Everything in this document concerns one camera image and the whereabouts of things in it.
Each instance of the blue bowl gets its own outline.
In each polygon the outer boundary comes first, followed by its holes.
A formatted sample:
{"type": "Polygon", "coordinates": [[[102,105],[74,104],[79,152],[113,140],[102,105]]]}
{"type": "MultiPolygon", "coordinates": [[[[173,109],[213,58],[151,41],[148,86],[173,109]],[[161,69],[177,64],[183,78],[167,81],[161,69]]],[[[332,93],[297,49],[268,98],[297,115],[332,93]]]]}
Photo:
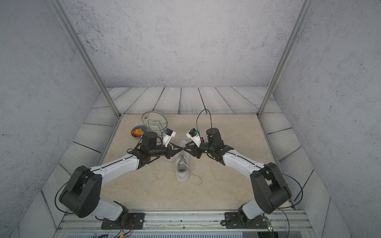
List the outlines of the blue bowl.
{"type": "MultiPolygon", "coordinates": [[[[148,128],[146,127],[146,126],[144,126],[144,125],[140,125],[140,126],[136,126],[136,127],[134,127],[131,131],[133,131],[133,130],[135,130],[135,129],[138,129],[139,127],[141,127],[142,128],[142,130],[146,133],[147,131],[148,131],[148,128]]],[[[135,139],[141,139],[142,137],[136,137],[136,136],[134,136],[132,133],[131,133],[131,135],[132,135],[132,137],[134,137],[135,139]]]]}

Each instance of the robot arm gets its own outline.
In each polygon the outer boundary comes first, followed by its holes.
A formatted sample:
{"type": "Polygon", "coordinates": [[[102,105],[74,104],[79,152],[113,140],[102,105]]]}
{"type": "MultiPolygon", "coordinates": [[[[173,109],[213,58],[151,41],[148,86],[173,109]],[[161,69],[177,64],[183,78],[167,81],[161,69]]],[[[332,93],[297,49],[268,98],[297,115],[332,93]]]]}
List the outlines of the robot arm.
{"type": "Polygon", "coordinates": [[[251,180],[254,199],[243,204],[239,209],[239,218],[247,224],[256,217],[271,213],[291,198],[291,191],[274,163],[263,164],[253,161],[234,148],[224,145],[217,128],[207,130],[208,142],[204,142],[194,128],[187,133],[189,142],[184,150],[200,158],[201,154],[210,154],[210,157],[223,165],[232,167],[251,180]]]}
{"type": "MultiPolygon", "coordinates": [[[[168,131],[170,139],[175,132],[167,129],[168,131]]],[[[88,215],[98,216],[115,221],[124,227],[128,222],[128,209],[115,201],[100,199],[101,187],[126,172],[149,164],[162,155],[169,159],[182,150],[182,147],[177,145],[167,146],[168,139],[165,143],[156,145],[157,138],[157,133],[149,131],[142,136],[142,142],[123,157],[100,166],[78,167],[59,196],[59,201],[80,218],[88,215]]]]}

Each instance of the gray wooden plank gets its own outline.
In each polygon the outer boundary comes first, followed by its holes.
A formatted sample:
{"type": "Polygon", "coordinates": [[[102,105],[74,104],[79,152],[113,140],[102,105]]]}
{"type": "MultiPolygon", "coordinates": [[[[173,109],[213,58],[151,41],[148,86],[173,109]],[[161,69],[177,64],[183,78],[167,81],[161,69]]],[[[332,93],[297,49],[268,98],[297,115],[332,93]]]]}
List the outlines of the gray wooden plank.
{"type": "MultiPolygon", "coordinates": [[[[314,169],[303,147],[300,147],[294,153],[282,159],[280,161],[280,166],[282,167],[283,173],[292,176],[301,186],[306,183],[314,169]]],[[[292,197],[295,200],[300,192],[300,187],[293,179],[289,177],[285,178],[292,193],[292,197]]]]}
{"type": "Polygon", "coordinates": [[[263,113],[261,118],[268,134],[291,128],[283,113],[263,113]]]}
{"type": "Polygon", "coordinates": [[[59,163],[69,172],[73,173],[81,165],[86,167],[96,166],[101,158],[101,153],[82,145],[71,143],[59,163]]]}
{"type": "Polygon", "coordinates": [[[181,88],[164,88],[154,111],[160,113],[179,113],[181,88]]]}
{"type": "Polygon", "coordinates": [[[113,126],[116,120],[117,117],[111,107],[99,107],[91,109],[83,123],[113,126]]]}
{"type": "MultiPolygon", "coordinates": [[[[260,108],[266,90],[264,87],[233,87],[237,90],[242,96],[254,104],[257,108],[260,108]]],[[[269,100],[267,106],[264,110],[267,113],[281,113],[278,103],[275,100],[269,100]]]]}
{"type": "Polygon", "coordinates": [[[267,102],[264,113],[282,113],[282,109],[275,100],[269,100],[267,102]]]}
{"type": "Polygon", "coordinates": [[[211,113],[234,113],[216,88],[199,88],[205,108],[211,113]]]}
{"type": "MultiPolygon", "coordinates": [[[[56,208],[54,204],[54,197],[56,196],[58,189],[69,179],[70,174],[66,172],[66,170],[64,170],[61,165],[57,165],[56,169],[53,171],[48,181],[42,188],[43,195],[45,197],[46,203],[48,204],[50,213],[53,216],[56,227],[58,227],[59,223],[64,217],[64,213],[56,208]]],[[[57,206],[63,211],[68,211],[68,209],[60,202],[57,202],[57,206]]]]}
{"type": "Polygon", "coordinates": [[[301,147],[301,144],[292,129],[269,134],[269,139],[278,160],[283,159],[301,147]]]}
{"type": "Polygon", "coordinates": [[[181,88],[180,113],[200,113],[204,107],[198,88],[181,88]]]}
{"type": "MultiPolygon", "coordinates": [[[[266,92],[267,92],[267,86],[262,86],[262,88],[263,88],[263,90],[264,90],[265,93],[266,93],[266,92]]],[[[271,100],[275,100],[275,97],[274,97],[273,94],[271,94],[270,99],[271,99],[271,100]]]]}
{"type": "Polygon", "coordinates": [[[235,113],[256,113],[259,109],[232,87],[216,88],[235,113]]]}
{"type": "Polygon", "coordinates": [[[20,237],[53,237],[54,221],[41,191],[33,200],[19,224],[20,237]]]}
{"type": "Polygon", "coordinates": [[[112,126],[82,124],[73,141],[102,152],[111,134],[112,126]]]}
{"type": "Polygon", "coordinates": [[[163,89],[164,87],[148,88],[125,113],[140,114],[152,111],[155,108],[163,89]]]}
{"type": "Polygon", "coordinates": [[[316,238],[315,232],[300,231],[300,234],[303,238],[316,238]]]}
{"type": "Polygon", "coordinates": [[[347,224],[339,213],[333,199],[330,200],[323,238],[351,238],[347,224]]]}
{"type": "Polygon", "coordinates": [[[120,113],[125,113],[128,108],[147,90],[147,88],[130,88],[127,92],[115,99],[114,103],[120,113]]]}
{"type": "MultiPolygon", "coordinates": [[[[129,88],[111,88],[109,91],[110,97],[115,100],[117,97],[122,95],[125,91],[127,91],[129,88]]],[[[98,99],[95,101],[93,108],[96,107],[108,107],[109,104],[106,101],[106,98],[101,93],[98,97],[98,99]]]]}
{"type": "Polygon", "coordinates": [[[330,195],[316,170],[303,188],[303,199],[296,208],[305,210],[317,238],[323,234],[330,195]]]}
{"type": "Polygon", "coordinates": [[[259,108],[262,104],[266,89],[263,87],[233,87],[237,92],[259,108]]]}

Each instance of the beige tabletop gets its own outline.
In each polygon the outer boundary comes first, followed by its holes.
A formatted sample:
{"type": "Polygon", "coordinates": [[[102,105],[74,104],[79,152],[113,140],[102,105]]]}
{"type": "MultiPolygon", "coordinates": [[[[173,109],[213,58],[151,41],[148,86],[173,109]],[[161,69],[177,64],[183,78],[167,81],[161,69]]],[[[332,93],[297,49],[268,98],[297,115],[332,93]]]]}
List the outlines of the beige tabletop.
{"type": "MultiPolygon", "coordinates": [[[[171,143],[188,139],[185,134],[196,128],[197,115],[165,115],[168,127],[176,132],[171,143]]],[[[262,163],[273,162],[256,115],[212,115],[213,127],[218,128],[226,145],[262,163]]],[[[141,125],[141,115],[124,115],[103,161],[116,160],[135,147],[138,139],[131,136],[133,127],[141,125]]],[[[201,136],[206,140],[210,128],[208,115],[198,121],[201,136]]],[[[190,156],[191,172],[187,182],[178,182],[174,157],[160,159],[128,172],[101,190],[101,198],[115,200],[129,209],[237,209],[254,198],[250,180],[235,169],[223,166],[205,154],[200,159],[190,156]]]]}

